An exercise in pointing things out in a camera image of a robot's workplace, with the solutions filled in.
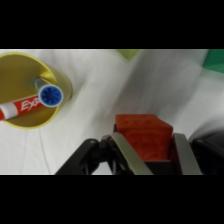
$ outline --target red block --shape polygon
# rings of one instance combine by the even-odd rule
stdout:
[[[143,161],[169,159],[173,127],[155,115],[116,115],[117,132]]]

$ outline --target green object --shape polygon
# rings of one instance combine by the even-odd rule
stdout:
[[[139,49],[116,49],[120,52],[125,58],[132,59],[139,51]]]
[[[203,68],[224,73],[224,49],[210,49]]]

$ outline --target red marker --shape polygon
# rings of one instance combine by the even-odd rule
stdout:
[[[43,104],[40,102],[38,95],[0,104],[0,121],[17,117],[40,107],[43,107]]]

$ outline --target yellow bowl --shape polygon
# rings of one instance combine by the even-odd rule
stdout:
[[[5,123],[22,129],[42,127],[72,97],[73,90],[66,75],[31,55],[17,52],[0,55],[0,104],[37,94],[34,80],[38,77],[60,87],[64,93],[63,102],[58,107],[42,107]]]

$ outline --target white cloth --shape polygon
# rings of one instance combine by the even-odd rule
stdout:
[[[8,51],[63,71],[74,96],[40,129],[0,123],[0,174],[54,174],[84,140],[110,134],[116,114],[156,114],[190,139],[224,125],[224,74],[202,69],[207,50],[140,50],[131,61],[112,49]]]

